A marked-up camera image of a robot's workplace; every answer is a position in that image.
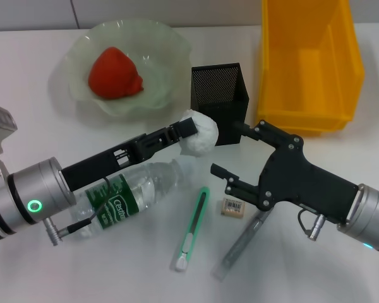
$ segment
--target white table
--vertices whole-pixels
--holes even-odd
[[[356,184],[379,189],[379,25],[356,27],[366,80],[356,118],[345,130],[305,140],[306,157]],[[96,107],[82,107],[68,93],[59,63],[84,30],[0,32],[0,106],[18,130],[3,144],[10,172],[55,156],[63,167],[149,133],[181,117],[189,98],[157,119],[116,121]],[[240,62],[254,124],[256,50],[260,27],[182,28],[193,46],[194,66]],[[189,197],[170,198],[109,229],[101,237],[52,247],[42,224],[0,241],[0,302],[378,302],[379,253],[326,223],[317,243],[296,220],[298,207],[281,203],[220,283],[210,276],[252,216],[222,217],[224,183],[208,173],[215,162],[257,183],[272,149],[243,138],[200,160],[211,199],[185,274],[169,269],[191,215]],[[168,161],[172,146],[153,157]],[[54,217],[62,227],[67,211]]]

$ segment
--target white wall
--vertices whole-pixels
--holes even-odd
[[[72,1],[81,28],[130,17],[182,27],[261,24],[261,0],[0,0],[0,30],[76,28]],[[350,4],[355,22],[379,22],[379,0]]]

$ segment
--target green glass bowl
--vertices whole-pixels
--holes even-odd
[[[117,47],[136,65],[144,90],[131,97],[105,100],[88,86],[93,63],[108,47]],[[74,99],[95,102],[111,116],[135,108],[160,109],[190,95],[191,46],[167,25],[150,20],[116,20],[89,30],[66,54],[70,92]]]

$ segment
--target robotic arm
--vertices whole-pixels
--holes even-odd
[[[210,172],[226,179],[225,193],[255,205],[261,211],[288,201],[302,208],[298,220],[309,239],[315,241],[325,221],[379,251],[379,191],[364,184],[355,185],[307,161],[303,139],[260,121],[255,128],[235,127],[243,135],[275,148],[260,174],[257,186],[239,180],[226,169],[213,164]],[[317,218],[306,230],[300,214],[314,213]]]
[[[11,114],[0,107],[1,142],[17,130]],[[54,245],[91,222],[86,219],[57,230],[51,216],[76,204],[72,193],[126,167],[144,162],[156,152],[198,132],[192,118],[151,134],[142,134],[72,166],[61,168],[50,158],[14,174],[0,161],[0,239],[43,221]]]

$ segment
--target white cotton ball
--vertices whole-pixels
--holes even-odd
[[[181,154],[200,157],[209,153],[215,147],[217,137],[219,136],[216,122],[192,109],[186,110],[180,121],[188,118],[192,118],[198,133],[180,141]]]

